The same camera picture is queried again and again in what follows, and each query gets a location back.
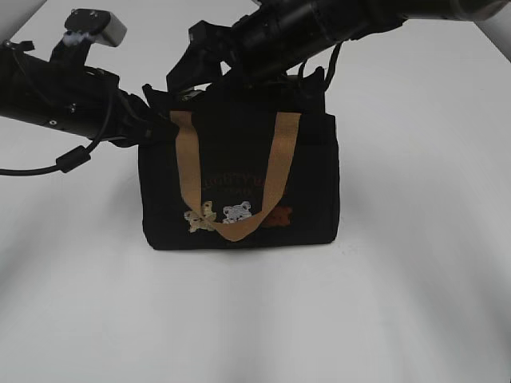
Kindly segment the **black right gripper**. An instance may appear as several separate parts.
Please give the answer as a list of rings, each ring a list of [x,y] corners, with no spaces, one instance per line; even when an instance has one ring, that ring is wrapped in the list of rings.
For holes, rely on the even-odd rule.
[[[234,26],[197,22],[188,29],[188,48],[166,76],[169,93],[204,84],[246,87],[244,37]]]

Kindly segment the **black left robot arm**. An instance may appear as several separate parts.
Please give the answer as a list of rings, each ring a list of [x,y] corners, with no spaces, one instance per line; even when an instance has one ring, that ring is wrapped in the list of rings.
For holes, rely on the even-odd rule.
[[[1,114],[117,147],[172,142],[179,129],[120,78],[85,65],[90,43],[59,43],[50,61],[31,56],[30,41],[1,45]]]

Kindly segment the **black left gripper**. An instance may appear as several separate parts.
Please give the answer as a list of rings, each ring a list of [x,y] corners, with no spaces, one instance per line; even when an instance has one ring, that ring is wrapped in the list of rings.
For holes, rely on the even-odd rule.
[[[105,88],[107,118],[104,141],[115,146],[172,143],[179,128],[151,109],[141,98],[118,87]]]

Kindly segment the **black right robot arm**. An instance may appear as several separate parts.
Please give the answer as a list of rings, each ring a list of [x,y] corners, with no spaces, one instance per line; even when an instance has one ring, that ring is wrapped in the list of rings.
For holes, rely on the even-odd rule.
[[[200,21],[166,77],[170,93],[228,77],[255,83],[345,41],[397,29],[410,19],[482,22],[506,1],[262,1],[232,26]]]

